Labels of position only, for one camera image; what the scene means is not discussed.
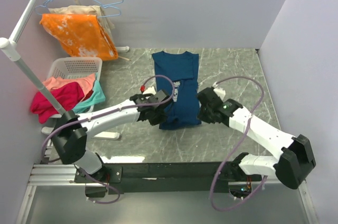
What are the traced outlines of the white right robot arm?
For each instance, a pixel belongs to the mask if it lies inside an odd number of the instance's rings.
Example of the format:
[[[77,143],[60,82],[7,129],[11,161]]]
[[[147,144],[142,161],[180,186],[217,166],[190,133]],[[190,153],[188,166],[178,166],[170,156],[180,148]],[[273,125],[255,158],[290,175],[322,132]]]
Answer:
[[[250,175],[275,176],[284,186],[297,189],[316,166],[309,139],[282,132],[237,101],[224,101],[223,97],[219,88],[208,87],[199,92],[198,119],[237,130],[270,153],[269,156],[241,153],[233,161],[226,162],[223,170],[237,181],[244,181]]]

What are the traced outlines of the blue t-shirt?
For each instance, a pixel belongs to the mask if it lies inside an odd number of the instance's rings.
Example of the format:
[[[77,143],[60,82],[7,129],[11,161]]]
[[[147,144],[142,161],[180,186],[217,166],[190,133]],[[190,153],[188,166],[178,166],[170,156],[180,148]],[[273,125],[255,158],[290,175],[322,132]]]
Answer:
[[[162,130],[176,130],[201,124],[198,119],[200,104],[197,99],[199,55],[185,51],[170,54],[164,51],[152,54],[156,75],[168,77],[156,79],[157,90],[174,92],[173,104],[166,108],[167,119],[159,125]]]

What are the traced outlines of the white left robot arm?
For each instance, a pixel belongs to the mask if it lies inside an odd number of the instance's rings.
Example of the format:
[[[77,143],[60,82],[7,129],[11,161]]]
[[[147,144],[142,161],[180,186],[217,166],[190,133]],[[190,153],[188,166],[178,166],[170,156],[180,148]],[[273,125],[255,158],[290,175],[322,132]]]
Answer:
[[[155,94],[136,94],[122,103],[93,113],[76,115],[68,111],[57,121],[51,141],[62,164],[74,164],[94,183],[108,176],[101,157],[87,148],[87,140],[119,125],[149,121],[154,126],[167,118],[165,108],[172,95],[165,90]]]

